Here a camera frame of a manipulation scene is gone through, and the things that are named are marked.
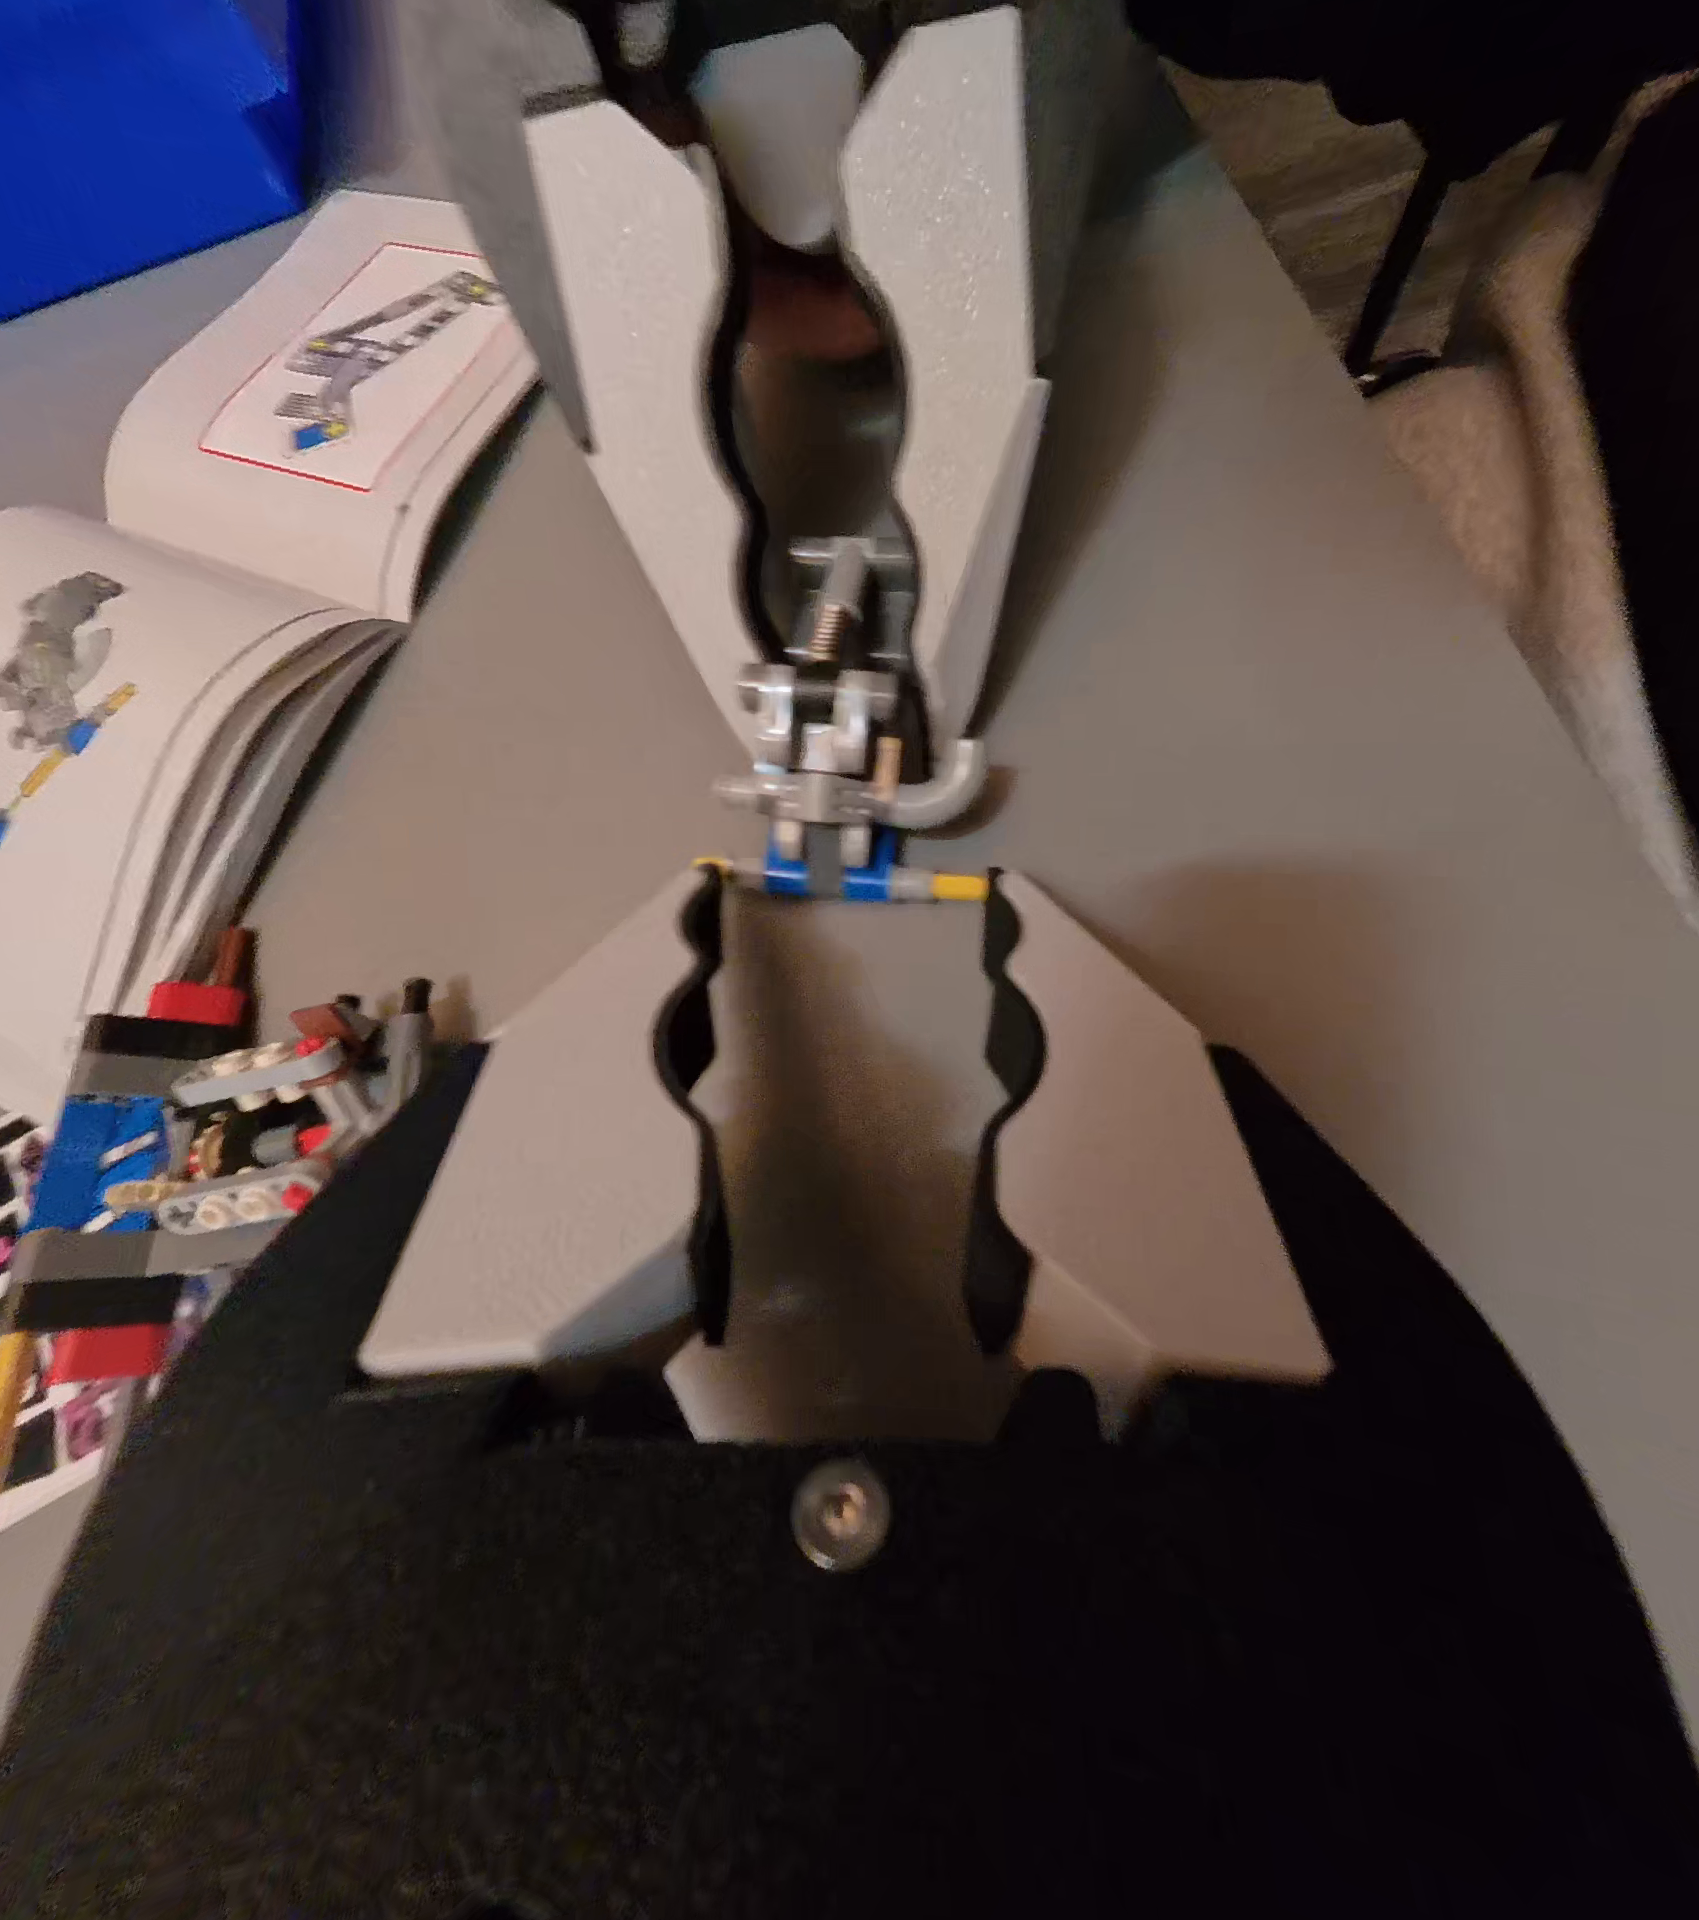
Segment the small grey lego suspension assembly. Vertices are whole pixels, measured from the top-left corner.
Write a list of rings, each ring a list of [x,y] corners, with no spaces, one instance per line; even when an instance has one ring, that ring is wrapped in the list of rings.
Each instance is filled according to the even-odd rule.
[[[766,846],[694,870],[766,898],[983,904],[989,876],[907,867],[907,844],[965,817],[989,781],[978,739],[934,742],[907,546],[792,541],[792,578],[792,643],[740,667],[746,773],[721,781],[721,804],[757,817]]]

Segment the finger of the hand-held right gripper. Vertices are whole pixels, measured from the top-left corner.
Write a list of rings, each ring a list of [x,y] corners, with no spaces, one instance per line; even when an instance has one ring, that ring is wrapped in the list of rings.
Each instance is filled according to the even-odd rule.
[[[613,93],[611,56],[561,7],[419,7],[455,204],[672,634],[740,716],[740,676],[761,664],[761,524],[724,420],[724,189],[704,145],[665,145]]]
[[[905,368],[890,473],[939,742],[978,707],[1051,402],[1030,350],[1023,15],[901,40],[838,154],[843,246]]]

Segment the blue plastic bin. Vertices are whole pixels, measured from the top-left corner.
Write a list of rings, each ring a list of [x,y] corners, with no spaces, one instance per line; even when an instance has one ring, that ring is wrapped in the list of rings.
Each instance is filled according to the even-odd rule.
[[[0,323],[306,204],[306,7],[0,0]]]

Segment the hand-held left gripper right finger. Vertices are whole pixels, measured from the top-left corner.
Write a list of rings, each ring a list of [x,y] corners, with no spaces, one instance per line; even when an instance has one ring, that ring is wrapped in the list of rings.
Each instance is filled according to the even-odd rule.
[[[978,1352],[1084,1378],[1103,1433],[1174,1378],[1322,1387],[1336,1364],[1204,1033],[1013,870],[989,876],[978,971]]]

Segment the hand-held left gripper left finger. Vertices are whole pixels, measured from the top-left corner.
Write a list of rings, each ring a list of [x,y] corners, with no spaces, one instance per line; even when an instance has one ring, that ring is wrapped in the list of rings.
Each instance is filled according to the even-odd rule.
[[[375,1381],[578,1370],[730,1335],[715,1065],[724,870],[682,870],[477,1059],[356,1352]]]

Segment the lego instruction booklet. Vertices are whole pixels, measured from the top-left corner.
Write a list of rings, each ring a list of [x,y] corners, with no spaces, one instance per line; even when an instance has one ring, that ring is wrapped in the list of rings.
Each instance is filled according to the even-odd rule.
[[[127,402],[98,520],[0,511],[0,1105],[207,950],[535,376],[455,204],[340,189]]]

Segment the black metal chair leg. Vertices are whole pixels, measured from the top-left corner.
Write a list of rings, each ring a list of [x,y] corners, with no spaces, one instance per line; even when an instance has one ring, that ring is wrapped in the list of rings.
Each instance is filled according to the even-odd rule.
[[[1362,307],[1360,307],[1360,319],[1351,319],[1351,326],[1342,336],[1342,357],[1341,357],[1342,376],[1351,379],[1362,402],[1372,402],[1372,397],[1380,397],[1380,394],[1389,394],[1389,389],[1402,389],[1402,385],[1411,385],[1418,376],[1432,376],[1447,358],[1447,332],[1454,326],[1441,332],[1441,343],[1432,350],[1403,350],[1403,357],[1379,357],[1379,350],[1380,350],[1380,336],[1388,336],[1403,287],[1411,287],[1414,261],[1418,261],[1447,194],[1461,178],[1478,178],[1483,169],[1484,168],[1454,169],[1447,155],[1424,155],[1418,162],[1414,183],[1403,194],[1403,208],[1402,208],[1402,216],[1395,216],[1395,229],[1389,229],[1389,236],[1380,246],[1379,271],[1368,273]]]

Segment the large lego chassis assembly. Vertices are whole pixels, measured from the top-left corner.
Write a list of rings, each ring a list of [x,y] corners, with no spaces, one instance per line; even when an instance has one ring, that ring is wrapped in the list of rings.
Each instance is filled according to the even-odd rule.
[[[290,1039],[257,1047],[249,933],[207,979],[165,979],[141,1017],[93,1017],[5,1256],[0,1500],[48,1430],[48,1474],[74,1461],[74,1396],[135,1399],[173,1349],[188,1283],[270,1250],[403,1112],[436,1053],[436,985],[392,1013],[356,993],[306,1001]]]

